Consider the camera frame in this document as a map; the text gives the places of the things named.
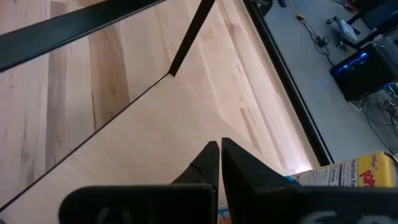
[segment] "gray floor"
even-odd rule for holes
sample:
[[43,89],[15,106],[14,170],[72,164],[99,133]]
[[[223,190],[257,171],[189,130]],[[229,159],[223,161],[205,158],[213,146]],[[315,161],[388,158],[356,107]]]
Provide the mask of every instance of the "gray floor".
[[[307,30],[295,19],[289,0],[287,8],[281,8],[274,1],[265,20],[282,52],[282,56],[304,97],[322,137],[335,162],[344,161],[373,152],[387,150],[369,127],[364,113],[357,112],[343,98],[334,79],[329,74],[330,64],[326,57],[314,48]],[[333,16],[349,19],[353,15],[329,0],[294,0],[296,9],[315,29],[319,36],[327,35],[330,43],[331,60],[336,64],[353,53],[335,47],[336,28],[326,25]],[[370,30],[362,21],[354,24],[363,32]],[[378,93],[379,101],[384,93]],[[376,106],[369,109],[369,115],[381,123],[388,123],[388,116]],[[382,140],[389,146],[398,146],[391,126],[373,125]]]

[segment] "nutrition facts label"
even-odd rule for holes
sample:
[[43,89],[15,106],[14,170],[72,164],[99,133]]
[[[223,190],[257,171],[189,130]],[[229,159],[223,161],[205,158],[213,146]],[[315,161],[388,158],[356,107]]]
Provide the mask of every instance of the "nutrition facts label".
[[292,175],[301,185],[309,186],[358,186],[358,159],[341,164]]

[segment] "concrete floor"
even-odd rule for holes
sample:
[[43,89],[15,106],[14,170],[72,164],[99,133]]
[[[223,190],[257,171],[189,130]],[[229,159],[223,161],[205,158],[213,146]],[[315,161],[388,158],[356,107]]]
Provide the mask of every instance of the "concrete floor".
[[[276,2],[265,20],[334,161],[387,151],[369,127],[365,114],[356,111],[345,101],[329,74],[331,65],[326,57],[315,50],[308,31],[295,19],[288,0],[287,3],[286,8],[281,8]],[[327,26],[325,23],[333,16],[348,20],[353,16],[352,13],[327,0],[294,1],[294,4],[319,36],[326,35],[329,38],[328,48],[334,64],[354,52],[349,48],[337,49],[336,24]],[[357,21],[354,26],[362,32],[360,39],[370,32],[362,21]],[[377,95],[379,101],[385,97],[384,93]],[[389,122],[388,116],[375,106],[369,109],[369,116],[380,123]],[[398,146],[391,126],[373,126],[388,147]]]

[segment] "yellow box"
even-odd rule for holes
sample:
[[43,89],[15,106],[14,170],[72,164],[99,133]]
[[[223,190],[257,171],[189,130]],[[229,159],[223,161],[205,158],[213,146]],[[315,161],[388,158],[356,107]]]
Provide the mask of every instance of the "yellow box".
[[396,187],[397,174],[395,157],[378,152],[290,177],[306,186]]

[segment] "wooden surface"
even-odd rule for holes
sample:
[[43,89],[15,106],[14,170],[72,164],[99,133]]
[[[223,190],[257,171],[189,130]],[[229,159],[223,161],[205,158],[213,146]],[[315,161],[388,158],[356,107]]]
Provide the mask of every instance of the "wooden surface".
[[[0,34],[95,2],[0,0]],[[199,2],[168,0],[0,74],[0,206],[166,73]],[[318,167],[241,0],[216,0],[176,80],[282,171]]]
[[[234,139],[264,157],[212,110],[200,106],[171,75],[149,90],[1,213],[7,224],[57,223],[67,194],[87,185],[169,184],[208,141]],[[224,201],[223,190],[220,200]]]

